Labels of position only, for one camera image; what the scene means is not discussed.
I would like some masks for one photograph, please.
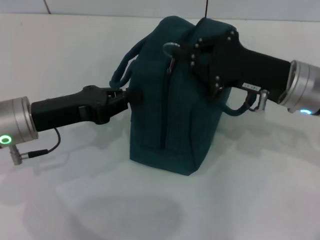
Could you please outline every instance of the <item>sticker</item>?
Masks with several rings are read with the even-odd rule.
[[[257,92],[259,92],[261,89],[261,87],[259,87],[259,86],[251,85],[251,84],[245,83],[245,82],[242,84],[242,87],[246,88],[246,89],[253,90],[253,91],[257,91]]]

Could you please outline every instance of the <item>bag handle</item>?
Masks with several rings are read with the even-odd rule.
[[[142,47],[144,46],[148,36],[146,36],[144,39],[140,40],[131,50],[124,56],[122,61],[120,62],[120,65],[115,70],[111,81],[109,82],[111,88],[119,89],[126,85],[127,82],[129,82],[132,74],[132,69],[135,63],[135,60],[133,60],[127,71],[126,68],[128,66],[128,63],[131,59],[135,58],[141,51]]]

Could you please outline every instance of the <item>bag zipper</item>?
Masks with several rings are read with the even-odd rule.
[[[198,30],[202,22],[206,18],[202,18],[197,25],[192,28],[182,40],[187,41],[189,38],[193,36],[193,34]],[[164,149],[166,147],[166,138],[167,138],[167,130],[168,130],[168,104],[169,104],[169,88],[172,73],[174,71],[176,64],[175,59],[171,58],[170,64],[166,68],[166,73],[164,74],[163,85],[162,85],[162,110],[161,110],[161,132],[160,132],[160,148]]]
[[[162,110],[161,110],[161,133],[160,133],[160,148],[166,147],[167,129],[168,129],[168,104],[169,104],[169,88],[170,81],[175,66],[175,59],[171,58],[170,64],[166,68],[162,85]]]

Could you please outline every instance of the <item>teal bag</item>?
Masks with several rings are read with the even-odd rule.
[[[238,116],[248,109],[245,105],[238,110],[226,106],[230,88],[210,100],[208,88],[190,74],[189,63],[179,60],[173,64],[163,49],[170,42],[194,46],[199,38],[232,30],[236,31],[229,24],[208,18],[194,26],[170,16],[125,55],[110,86],[120,88],[130,80],[129,89],[143,94],[143,104],[131,106],[131,160],[188,176],[205,159],[222,112]]]

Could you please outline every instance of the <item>blue indicator light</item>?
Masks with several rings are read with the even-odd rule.
[[[309,115],[312,114],[312,112],[307,109],[301,109],[300,112],[303,114],[309,114]]]

